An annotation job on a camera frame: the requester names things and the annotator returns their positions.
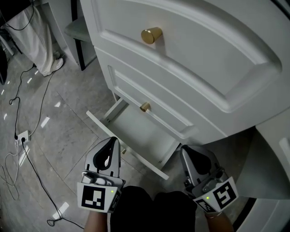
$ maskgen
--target black pants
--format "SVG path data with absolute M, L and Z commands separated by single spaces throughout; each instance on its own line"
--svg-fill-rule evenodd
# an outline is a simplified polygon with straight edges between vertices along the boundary
M 196 208 L 182 192 L 159 193 L 152 201 L 144 189 L 128 186 L 111 215 L 111 231 L 194 232 Z

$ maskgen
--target white door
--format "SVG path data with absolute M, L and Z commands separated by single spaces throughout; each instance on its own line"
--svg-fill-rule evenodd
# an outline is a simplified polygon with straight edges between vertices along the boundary
M 108 87 L 182 143 L 290 106 L 290 21 L 270 1 L 81 0 Z M 146 44 L 141 31 L 163 35 Z

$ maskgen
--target gray tile floor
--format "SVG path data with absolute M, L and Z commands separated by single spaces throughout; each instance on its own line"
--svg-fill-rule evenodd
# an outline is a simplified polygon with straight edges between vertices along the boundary
M 9 99 L 16 94 L 20 74 L 28 70 L 32 63 L 17 53 L 9 61 L 8 78 L 0 86 L 0 162 L 8 152 L 15 153 L 14 126 L 17 111 L 17 100 L 9 105 Z M 33 131 L 39 118 L 41 99 L 49 77 L 35 74 L 36 68 L 24 73 L 19 96 L 21 104 L 17 133 Z M 106 134 L 101 131 L 86 111 L 101 118 L 115 103 L 111 91 L 107 88 L 98 60 L 94 60 L 83 72 L 68 59 L 51 79 L 41 112 L 38 128 L 26 148 L 45 188 L 58 208 L 69 205 L 63 216 L 81 225 L 85 225 L 88 211 L 77 207 L 76 183 L 81 180 L 86 154 Z M 45 125 L 42 122 L 49 118 Z M 247 154 L 250 136 L 242 133 L 222 141 L 206 145 L 218 156 L 221 165 L 229 170 L 235 180 L 238 178 Z M 21 160 L 16 183 L 19 198 L 14 201 L 6 184 L 0 180 L 1 217 L 4 231 L 81 231 L 75 225 L 59 221 L 50 227 L 46 220 L 56 213 L 49 198 L 41 189 L 28 159 L 20 152 Z M 7 159 L 9 171 L 15 173 L 17 158 Z M 182 191 L 184 174 L 177 155 L 173 155 L 163 171 L 170 178 L 162 180 L 137 159 L 129 154 L 122 156 L 121 178 L 126 185 L 143 187 L 151 197 L 158 192 Z M 17 192 L 10 189 L 14 197 Z M 231 221 L 235 221 L 242 210 L 246 198 L 239 198 L 226 210 Z M 197 210 L 196 231 L 208 231 L 203 213 Z

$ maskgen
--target person's leg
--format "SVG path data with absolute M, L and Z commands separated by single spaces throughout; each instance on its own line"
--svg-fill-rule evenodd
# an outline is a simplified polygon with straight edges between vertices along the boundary
M 111 215 L 111 231 L 149 231 L 151 225 L 152 199 L 139 187 L 123 189 L 114 213 Z
M 18 15 L 8 21 L 8 24 L 16 29 L 27 25 L 33 13 L 32 6 L 27 7 Z M 17 31 L 10 27 L 6 30 L 12 35 L 22 52 L 37 66 L 37 69 L 44 76 L 59 69 L 63 60 L 55 60 L 53 47 L 48 25 L 42 20 L 38 10 L 34 7 L 34 15 L 28 26 Z
M 182 192 L 159 193 L 154 199 L 156 231 L 194 232 L 196 203 Z

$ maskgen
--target black cable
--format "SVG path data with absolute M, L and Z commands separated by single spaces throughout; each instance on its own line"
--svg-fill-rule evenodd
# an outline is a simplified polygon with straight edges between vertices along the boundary
M 33 12 L 32 12 L 32 15 L 31 15 L 31 18 L 30 18 L 30 20 L 28 21 L 27 25 L 26 25 L 25 27 L 23 27 L 22 29 L 16 29 L 16 28 L 10 26 L 10 25 L 6 22 L 6 20 L 4 19 L 4 16 L 3 16 L 3 14 L 2 14 L 2 12 L 1 12 L 1 10 L 0 10 L 0 13 L 1 13 L 1 15 L 2 15 L 2 18 L 3 18 L 4 22 L 5 22 L 5 26 L 6 26 L 6 27 L 10 27 L 10 28 L 12 28 L 12 29 L 15 30 L 15 31 L 22 31 L 22 30 L 24 30 L 24 29 L 28 26 L 28 24 L 30 23 L 30 21 L 31 21 L 33 15 L 34 15 L 34 0 L 32 0 L 31 5 L 32 5 L 32 9 L 33 9 Z
M 19 110 L 19 106 L 20 106 L 20 98 L 18 97 L 18 93 L 19 93 L 20 86 L 21 86 L 21 84 L 22 84 L 22 74 L 23 74 L 23 73 L 26 73 L 26 72 L 29 72 L 33 67 L 35 67 L 34 64 L 32 65 L 32 67 L 31 67 L 29 70 L 27 70 L 27 71 L 23 71 L 23 72 L 21 73 L 21 75 L 20 75 L 20 84 L 19 84 L 19 86 L 18 86 L 18 90 L 17 90 L 17 93 L 16 93 L 16 95 L 15 95 L 15 98 L 9 100 L 9 105 L 12 105 L 13 101 L 16 100 L 17 98 L 18 98 L 18 100 L 19 100 L 19 101 L 18 101 L 18 107 L 17 107 L 17 113 L 16 113 L 16 121 L 15 121 L 15 131 L 14 131 L 14 138 L 15 138 L 15 140 L 18 139 L 18 137 L 17 137 L 17 135 L 16 135 L 16 124 L 17 124 L 17 119 L 18 119 L 18 110 Z
M 22 139 L 21 139 L 21 142 L 22 142 L 22 146 L 23 146 L 23 149 L 24 149 L 24 151 L 25 151 L 26 157 L 27 157 L 28 161 L 30 162 L 30 164 L 31 164 L 31 166 L 32 166 L 32 168 L 33 168 L 35 174 L 37 175 L 37 178 L 38 178 L 38 180 L 39 180 L 39 182 L 40 182 L 40 184 L 41 184 L 41 187 L 42 187 L 43 190 L 45 191 L 45 193 L 46 193 L 46 195 L 48 196 L 49 200 L 53 203 L 53 205 L 54 205 L 54 207 L 55 207 L 55 209 L 56 209 L 56 211 L 58 212 L 58 215 L 59 215 L 59 218 L 58 218 L 58 219 L 55 219 L 55 220 L 47 220 L 47 221 L 46 221 L 47 224 L 50 225 L 51 227 L 54 227 L 54 225 L 55 225 L 55 223 L 56 223 L 57 221 L 65 220 L 65 221 L 67 221 L 67 222 L 71 222 L 72 224 L 75 224 L 76 226 L 80 227 L 81 229 L 84 229 L 83 227 L 79 226 L 78 224 L 76 224 L 76 223 L 74 223 L 74 222 L 72 222 L 72 221 L 70 221 L 70 220 L 67 220 L 67 219 L 65 219 L 64 217 L 62 217 L 62 216 L 60 215 L 59 210 L 58 210 L 56 204 L 55 204 L 54 201 L 51 199 L 50 195 L 48 194 L 48 192 L 46 191 L 45 187 L 43 186 L 42 181 L 41 181 L 39 175 L 37 174 L 37 172 L 36 172 L 34 166 L 32 165 L 32 162 L 30 161 L 30 159 L 29 159 L 29 157 L 28 157 L 28 155 L 27 155 L 27 153 L 26 153 L 26 150 L 25 150 L 25 148 L 24 148 L 24 144 L 23 144 L 24 141 L 25 141 L 25 139 L 22 138 Z

